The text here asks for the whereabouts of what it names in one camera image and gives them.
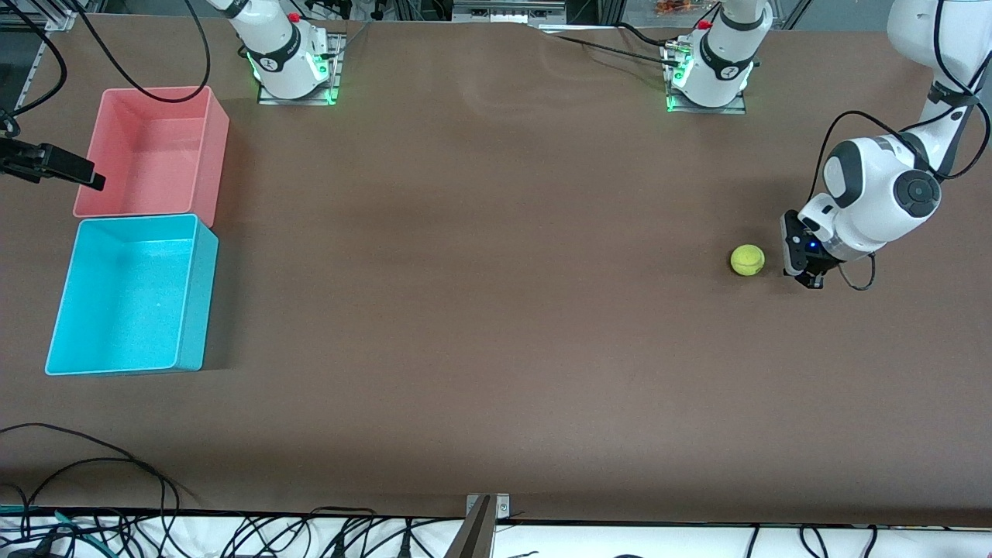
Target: yellow-green ball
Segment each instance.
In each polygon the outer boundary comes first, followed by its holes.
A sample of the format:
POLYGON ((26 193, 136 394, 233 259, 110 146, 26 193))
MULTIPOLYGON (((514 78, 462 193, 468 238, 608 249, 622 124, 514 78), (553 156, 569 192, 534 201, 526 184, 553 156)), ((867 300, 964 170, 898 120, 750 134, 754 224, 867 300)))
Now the yellow-green ball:
POLYGON ((745 277, 755 275, 765 266, 765 252, 754 244, 743 244, 737 246, 730 254, 730 267, 738 275, 745 277))

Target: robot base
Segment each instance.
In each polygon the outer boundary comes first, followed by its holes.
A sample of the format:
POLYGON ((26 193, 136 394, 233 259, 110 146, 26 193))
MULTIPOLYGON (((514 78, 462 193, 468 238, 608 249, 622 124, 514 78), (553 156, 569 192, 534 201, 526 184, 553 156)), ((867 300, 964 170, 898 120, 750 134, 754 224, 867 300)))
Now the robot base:
POLYGON ((322 45, 323 52, 328 54, 327 60, 323 61, 328 78, 318 85, 309 94, 296 99, 279 98, 270 93, 265 87, 259 85, 259 104, 279 104, 290 106, 329 106, 337 104, 337 94, 341 87, 341 71, 344 69, 344 49, 347 44, 347 34, 327 33, 327 40, 322 45))
MULTIPOLYGON (((662 54, 662 60, 677 60, 675 50, 670 50, 667 47, 661 47, 659 50, 662 54)), ((688 97, 684 93, 672 85, 672 80, 678 70, 678 67, 665 66, 665 92, 669 112, 696 112, 701 114, 744 114, 747 112, 744 105, 744 93, 742 92, 737 93, 734 100, 717 107, 702 106, 688 100, 688 97)))

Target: blue bin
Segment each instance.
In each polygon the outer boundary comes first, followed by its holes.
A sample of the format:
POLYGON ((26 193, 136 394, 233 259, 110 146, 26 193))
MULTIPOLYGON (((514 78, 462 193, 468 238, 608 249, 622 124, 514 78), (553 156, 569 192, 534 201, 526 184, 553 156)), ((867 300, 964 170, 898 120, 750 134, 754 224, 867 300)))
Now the blue bin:
POLYGON ((45 373, 199 370, 216 261, 194 214, 84 220, 45 373))

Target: brown table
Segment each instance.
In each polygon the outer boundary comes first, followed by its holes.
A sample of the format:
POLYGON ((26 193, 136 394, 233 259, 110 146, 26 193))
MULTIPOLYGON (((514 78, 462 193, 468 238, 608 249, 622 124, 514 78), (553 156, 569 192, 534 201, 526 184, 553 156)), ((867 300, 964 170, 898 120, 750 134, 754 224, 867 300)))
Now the brown table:
MULTIPOLYGON (((189 20, 97 25, 142 83, 199 79, 189 20)), ((874 290, 780 275, 778 216, 830 120, 916 119, 929 71, 884 35, 773 33, 748 114, 716 117, 667 113, 649 63, 518 25, 373 24, 337 106, 261 107, 229 25, 204 26, 231 118, 206 367, 45 376, 75 188, 4 178, 4 424, 105 438, 197 507, 448 515, 493 490, 525 517, 992 520, 988 161, 880 253, 874 290), (744 242, 756 278, 727 267, 744 242)), ((58 42, 68 84, 23 138, 85 153, 125 83, 81 26, 58 42)), ((26 485, 101 455, 0 448, 26 485)), ((157 505, 157 485, 93 466, 40 503, 157 505)))

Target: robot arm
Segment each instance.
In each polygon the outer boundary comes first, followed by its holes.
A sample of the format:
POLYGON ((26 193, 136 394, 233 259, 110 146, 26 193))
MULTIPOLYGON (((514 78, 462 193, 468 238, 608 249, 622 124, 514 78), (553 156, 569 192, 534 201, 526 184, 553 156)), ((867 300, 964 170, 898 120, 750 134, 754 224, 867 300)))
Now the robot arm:
POLYGON ((728 104, 747 86, 758 46, 772 28, 767 0, 725 0, 713 26, 679 37, 688 44, 684 68, 672 86, 705 107, 728 104))
POLYGON ((889 38, 896 49, 933 68, 920 122, 900 137, 837 144, 823 166, 827 193, 782 216, 785 272, 808 288, 822 288, 830 269, 874 254, 920 226, 940 204, 940 183, 950 173, 961 133, 978 102, 992 46, 992 0, 943 3, 941 27, 952 29, 947 22, 959 22, 958 29, 964 30, 942 34, 946 39, 940 41, 940 62, 955 81, 941 68, 933 47, 941 3, 896 0, 889 16, 889 38))
POLYGON ((296 99, 328 80, 327 31, 288 16, 279 0, 207 0, 230 20, 255 77, 272 95, 296 99))

